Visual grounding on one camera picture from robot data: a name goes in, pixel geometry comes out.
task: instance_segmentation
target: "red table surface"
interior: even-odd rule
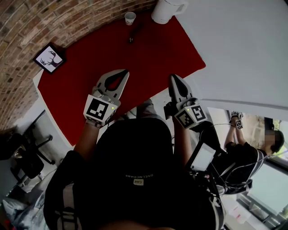
[[[141,23],[129,44],[130,32]],[[206,66],[175,17],[160,25],[152,21],[151,12],[138,14],[132,26],[122,19],[96,30],[71,45],[65,57],[67,61],[53,74],[44,71],[38,88],[71,145],[85,123],[87,96],[102,74],[116,69],[130,72],[117,117],[167,88],[170,74],[186,77]]]

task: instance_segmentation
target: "white cup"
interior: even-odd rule
[[[129,25],[129,26],[132,25],[135,18],[136,18],[136,14],[134,12],[127,12],[125,14],[126,25]]]

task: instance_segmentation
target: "black picture frame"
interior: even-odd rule
[[[46,57],[47,55],[50,55],[49,59],[51,59],[51,62],[49,62],[48,60],[43,60],[41,58],[41,56]],[[61,59],[60,62],[54,62],[54,58],[57,57],[57,59]],[[63,55],[61,55],[57,49],[54,47],[54,45],[52,44],[52,42],[49,42],[44,48],[42,48],[37,54],[36,56],[33,58],[33,61],[39,65],[42,69],[44,69],[46,72],[48,72],[49,74],[54,73],[61,65],[63,65],[66,60],[63,57]]]

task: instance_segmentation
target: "picture frame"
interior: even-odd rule
[[[52,74],[63,65],[66,60],[50,42],[36,54],[33,61],[46,72]]]

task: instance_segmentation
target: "brick wall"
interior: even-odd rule
[[[47,43],[68,47],[83,36],[142,11],[155,0],[0,0],[0,131],[13,126],[37,99],[32,59]]]

